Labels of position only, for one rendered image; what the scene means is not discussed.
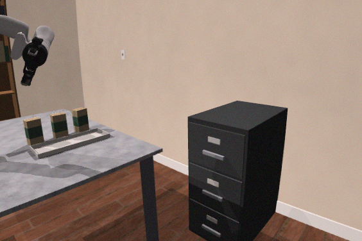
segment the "marble tabletop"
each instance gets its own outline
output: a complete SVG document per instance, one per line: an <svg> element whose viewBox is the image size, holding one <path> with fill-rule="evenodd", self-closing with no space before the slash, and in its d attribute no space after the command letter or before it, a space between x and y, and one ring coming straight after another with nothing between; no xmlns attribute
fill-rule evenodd
<svg viewBox="0 0 362 241"><path fill-rule="evenodd" d="M162 152L162 148L89 119L89 128L110 138L38 159L26 142L24 119L40 117L44 140L53 140L50 114L64 112L69 134L72 113L57 110L0 121L0 217L88 183Z"/></svg>

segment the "drawer handle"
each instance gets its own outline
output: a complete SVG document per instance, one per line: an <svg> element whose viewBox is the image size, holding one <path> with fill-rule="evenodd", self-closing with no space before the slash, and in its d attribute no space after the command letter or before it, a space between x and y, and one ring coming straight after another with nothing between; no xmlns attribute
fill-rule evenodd
<svg viewBox="0 0 362 241"><path fill-rule="evenodd" d="M219 182L218 182L218 181L214 181L213 179L207 178L207 181L206 181L206 182L207 182L208 184L210 184L210 185L213 185L213 186L219 188Z"/></svg>
<svg viewBox="0 0 362 241"><path fill-rule="evenodd" d="M215 137L207 137L207 141L208 141L208 143L220 145L220 139L215 138Z"/></svg>
<svg viewBox="0 0 362 241"><path fill-rule="evenodd" d="M215 223L215 224L218 223L218 220L215 219L214 217L211 217L210 215L206 215L206 219L207 219L208 221L211 221L212 223Z"/></svg>
<svg viewBox="0 0 362 241"><path fill-rule="evenodd" d="M218 231L215 231L214 229L211 229L210 227L207 227L205 224L201 225L201 228L205 229L206 231L208 231L209 233L212 233L213 235L215 235L216 237L220 237L221 233L219 233Z"/></svg>
<svg viewBox="0 0 362 241"><path fill-rule="evenodd" d="M215 159L218 159L218 160L220 160L220 161L223 161L223 160L224 160L224 156L219 155L219 154L216 154L216 153L212 153L212 152L210 152L210 151L203 150L203 151L202 151L202 154L203 154L203 155L206 155L206 156L210 156L210 157L215 158Z"/></svg>
<svg viewBox="0 0 362 241"><path fill-rule="evenodd" d="M209 196L209 197L211 197L211 198L219 201L219 202L222 202L222 201L223 201L223 198L222 198L222 197L220 197L220 196L218 196L218 195L215 195L215 194L213 194L213 193L211 193L211 192L209 192L209 191L207 191L207 190L204 190L204 189L203 189L203 190L202 190L202 193L203 193L204 195L207 195L207 196Z"/></svg>

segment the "wall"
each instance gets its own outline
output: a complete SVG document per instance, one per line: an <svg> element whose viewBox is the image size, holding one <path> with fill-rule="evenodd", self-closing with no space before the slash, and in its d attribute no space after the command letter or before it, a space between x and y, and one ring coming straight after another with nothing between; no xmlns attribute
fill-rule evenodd
<svg viewBox="0 0 362 241"><path fill-rule="evenodd" d="M20 84L24 60L13 60L21 116L84 106L75 0L6 0L6 7L9 17L29 25L31 39L41 25L55 33L29 87Z"/></svg>
<svg viewBox="0 0 362 241"><path fill-rule="evenodd" d="M279 200L362 229L361 0L76 7L95 121L187 165L187 116L235 100L288 107Z"/></svg>

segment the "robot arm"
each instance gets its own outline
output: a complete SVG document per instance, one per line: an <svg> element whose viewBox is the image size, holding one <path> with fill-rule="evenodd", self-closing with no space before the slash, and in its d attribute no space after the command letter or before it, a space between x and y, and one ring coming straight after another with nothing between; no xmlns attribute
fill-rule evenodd
<svg viewBox="0 0 362 241"><path fill-rule="evenodd" d="M21 84L30 86L37 67L45 63L50 45L55 37L47 26L37 28L32 40L28 37L29 26L17 19L0 15L0 34L13 38L12 59L21 56L25 61Z"/></svg>

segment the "wooden floor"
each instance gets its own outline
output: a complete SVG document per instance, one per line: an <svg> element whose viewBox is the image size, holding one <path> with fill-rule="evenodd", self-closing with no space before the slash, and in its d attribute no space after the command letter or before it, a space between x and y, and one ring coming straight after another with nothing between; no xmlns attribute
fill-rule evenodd
<svg viewBox="0 0 362 241"><path fill-rule="evenodd" d="M160 241L204 240L189 231L188 176L155 164ZM0 218L6 241L142 241L139 163ZM254 241L345 239L275 213Z"/></svg>

